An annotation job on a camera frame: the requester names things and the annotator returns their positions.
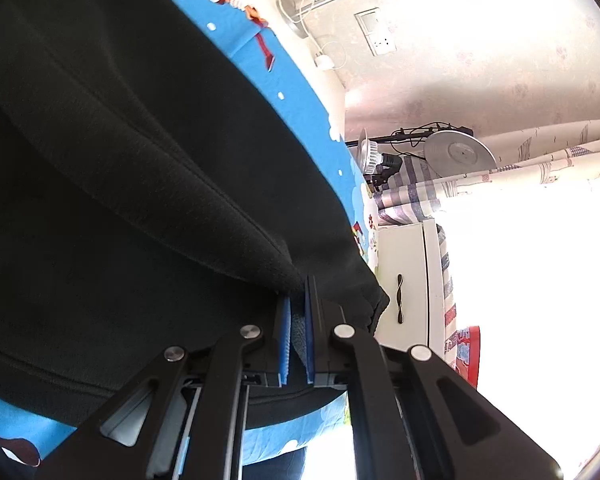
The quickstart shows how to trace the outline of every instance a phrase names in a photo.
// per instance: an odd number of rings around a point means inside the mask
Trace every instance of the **patterned curtain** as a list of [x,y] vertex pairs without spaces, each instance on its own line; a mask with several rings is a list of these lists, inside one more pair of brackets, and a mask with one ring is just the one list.
[[554,124],[480,139],[496,170],[439,177],[423,160],[404,156],[400,173],[376,192],[380,225],[435,218],[456,196],[600,177],[600,120]]

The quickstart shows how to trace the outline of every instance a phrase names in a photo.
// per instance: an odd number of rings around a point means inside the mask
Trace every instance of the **power socket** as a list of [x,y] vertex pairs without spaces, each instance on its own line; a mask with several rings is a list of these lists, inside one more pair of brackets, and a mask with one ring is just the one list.
[[388,30],[372,32],[366,37],[366,40],[374,56],[382,56],[382,54],[396,51],[394,38],[392,38]]

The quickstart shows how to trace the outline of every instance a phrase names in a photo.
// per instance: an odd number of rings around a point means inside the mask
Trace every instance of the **white cabinet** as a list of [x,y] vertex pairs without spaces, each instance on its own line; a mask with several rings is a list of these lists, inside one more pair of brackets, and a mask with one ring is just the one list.
[[[403,323],[398,323],[399,274]],[[434,220],[378,231],[378,282],[391,299],[378,322],[378,342],[399,350],[424,344],[444,358],[445,303]]]

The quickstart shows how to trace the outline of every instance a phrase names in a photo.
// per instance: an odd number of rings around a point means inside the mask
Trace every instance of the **black garment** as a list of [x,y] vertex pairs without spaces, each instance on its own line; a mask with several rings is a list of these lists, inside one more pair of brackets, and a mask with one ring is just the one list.
[[304,472],[306,448],[247,465],[242,468],[242,480],[300,480]]
[[[0,0],[0,398],[79,424],[306,274],[375,329],[387,298],[333,190],[171,0]],[[340,394],[292,361],[249,427]]]

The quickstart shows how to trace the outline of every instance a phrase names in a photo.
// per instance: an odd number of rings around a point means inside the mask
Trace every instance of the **white plug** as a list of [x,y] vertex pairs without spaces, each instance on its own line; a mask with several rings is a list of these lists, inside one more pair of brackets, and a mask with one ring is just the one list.
[[320,56],[317,56],[314,61],[318,69],[322,70],[323,72],[326,72],[327,70],[333,70],[336,66],[336,64],[333,62],[333,59],[326,54],[320,54]]

